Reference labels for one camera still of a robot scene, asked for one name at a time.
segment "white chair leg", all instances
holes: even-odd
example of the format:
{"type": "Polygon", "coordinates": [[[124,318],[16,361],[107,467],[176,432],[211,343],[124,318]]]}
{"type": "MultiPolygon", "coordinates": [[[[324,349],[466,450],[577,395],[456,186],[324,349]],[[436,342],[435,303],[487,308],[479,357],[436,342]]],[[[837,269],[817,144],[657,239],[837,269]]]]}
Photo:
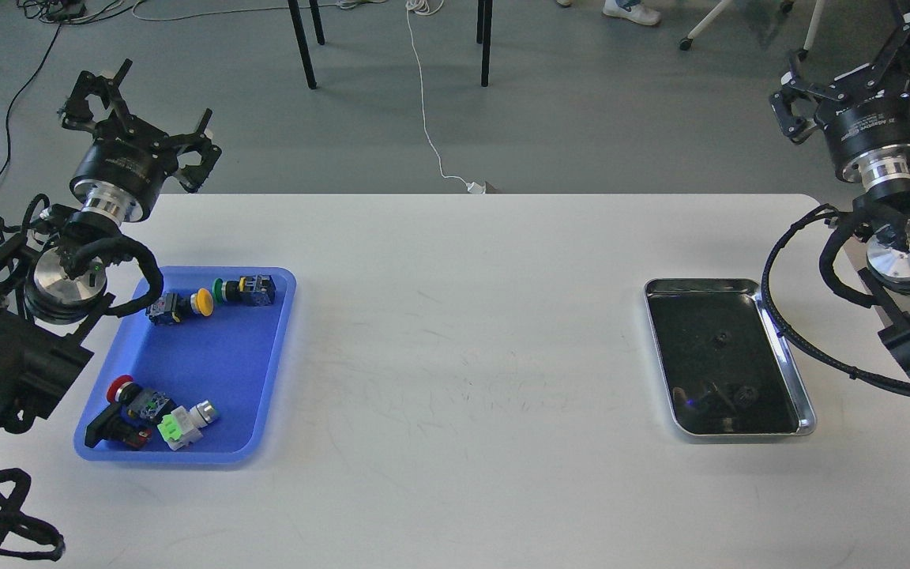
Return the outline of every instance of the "white chair leg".
{"type": "Polygon", "coordinates": [[[817,28],[820,25],[820,14],[824,11],[824,2],[826,0],[817,0],[817,5],[813,7],[813,17],[810,18],[810,29],[806,31],[806,42],[803,43],[803,50],[809,51],[813,47],[813,40],[817,37],[817,28]]]}
{"type": "Polygon", "coordinates": [[[704,28],[708,28],[708,24],[714,21],[719,14],[722,14],[722,10],[728,8],[729,4],[732,4],[732,0],[722,0],[719,2],[718,5],[708,12],[708,15],[705,16],[705,19],[703,19],[701,23],[695,25],[694,29],[690,30],[690,33],[687,33],[687,39],[693,40],[694,37],[701,35],[701,32],[704,32],[704,28]]]}

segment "black chair leg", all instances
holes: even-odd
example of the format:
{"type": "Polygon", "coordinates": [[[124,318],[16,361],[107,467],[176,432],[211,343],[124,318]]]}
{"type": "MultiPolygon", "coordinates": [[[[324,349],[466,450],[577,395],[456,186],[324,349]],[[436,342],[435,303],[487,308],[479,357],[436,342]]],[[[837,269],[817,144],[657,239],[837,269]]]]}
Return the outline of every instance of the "black chair leg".
{"type": "Polygon", "coordinates": [[[476,42],[483,43],[483,3],[485,0],[478,0],[476,3],[476,42]]]}
{"type": "Polygon", "coordinates": [[[300,62],[304,65],[307,88],[317,88],[318,83],[314,82],[314,69],[311,68],[311,54],[307,53],[307,37],[304,35],[304,24],[300,21],[300,6],[297,5],[297,0],[286,0],[286,3],[290,7],[290,19],[293,21],[293,33],[297,36],[297,50],[300,50],[300,62]]]}
{"type": "Polygon", "coordinates": [[[483,87],[491,83],[491,19],[494,19],[494,0],[483,0],[483,72],[479,80],[483,87]]]}
{"type": "Polygon", "coordinates": [[[318,46],[325,46],[325,33],[322,32],[322,14],[318,12],[318,0],[308,0],[311,7],[311,21],[314,22],[314,38],[318,46]]]}

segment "concrete floor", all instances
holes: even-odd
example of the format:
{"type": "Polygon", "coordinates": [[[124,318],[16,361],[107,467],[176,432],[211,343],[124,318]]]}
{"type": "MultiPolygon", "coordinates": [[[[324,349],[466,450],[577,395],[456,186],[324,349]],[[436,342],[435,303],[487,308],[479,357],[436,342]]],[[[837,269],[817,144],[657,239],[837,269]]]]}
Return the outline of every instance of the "concrete floor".
{"type": "MultiPolygon", "coordinates": [[[[446,172],[502,192],[773,192],[848,206],[862,188],[839,183],[817,136],[792,145],[768,105],[801,46],[813,2],[790,14],[777,0],[737,2],[679,51],[710,0],[647,0],[658,28],[600,14],[600,0],[498,0],[491,86],[479,86],[476,3],[448,0],[414,17],[427,126],[446,172]]],[[[90,10],[104,0],[88,0],[90,10]]],[[[152,0],[167,17],[267,5],[259,0],[152,0]]],[[[416,61],[397,0],[322,10],[314,44],[318,90],[304,85],[288,11],[177,22],[110,21],[64,28],[43,72],[19,98],[0,215],[15,223],[36,192],[76,205],[69,177],[89,147],[55,111],[82,70],[134,61],[122,93],[131,111],[169,133],[210,107],[224,155],[204,192],[462,192],[444,180],[423,136],[416,61]]],[[[832,1],[805,64],[827,80],[869,62],[891,32],[882,1],[832,1]]],[[[0,2],[0,165],[10,98],[55,29],[0,2]]],[[[181,191],[173,180],[165,191],[181,191]]]]}

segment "white sneaker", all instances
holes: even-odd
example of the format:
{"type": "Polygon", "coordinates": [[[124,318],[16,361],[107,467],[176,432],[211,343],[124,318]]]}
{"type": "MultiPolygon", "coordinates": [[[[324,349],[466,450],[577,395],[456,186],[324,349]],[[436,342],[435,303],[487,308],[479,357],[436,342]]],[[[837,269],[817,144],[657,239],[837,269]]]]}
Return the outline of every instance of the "white sneaker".
{"type": "Polygon", "coordinates": [[[662,19],[662,14],[645,6],[644,4],[635,4],[626,8],[621,8],[616,0],[606,0],[603,6],[603,15],[610,18],[624,18],[641,25],[658,25],[662,19]]]}

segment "blue tray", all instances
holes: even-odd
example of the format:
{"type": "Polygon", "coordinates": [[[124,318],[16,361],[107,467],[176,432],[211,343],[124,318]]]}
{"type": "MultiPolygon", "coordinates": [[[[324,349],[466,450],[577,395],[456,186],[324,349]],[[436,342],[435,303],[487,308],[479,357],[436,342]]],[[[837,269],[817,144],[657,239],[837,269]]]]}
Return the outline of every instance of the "blue tray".
{"type": "MultiPolygon", "coordinates": [[[[267,307],[217,305],[209,318],[172,326],[155,326],[145,313],[125,317],[73,434],[76,454],[88,461],[242,461],[262,439],[297,281],[290,271],[278,267],[167,266],[162,270],[164,291],[179,294],[210,288],[217,277],[226,281],[246,274],[271,274],[276,302],[267,307]],[[220,411],[220,419],[202,429],[202,440],[181,450],[170,450],[156,429],[141,450],[108,440],[88,449],[83,444],[86,425],[104,411],[107,387],[124,374],[166,393],[185,408],[209,399],[220,411]]],[[[141,281],[136,296],[146,288],[141,281]]]]}

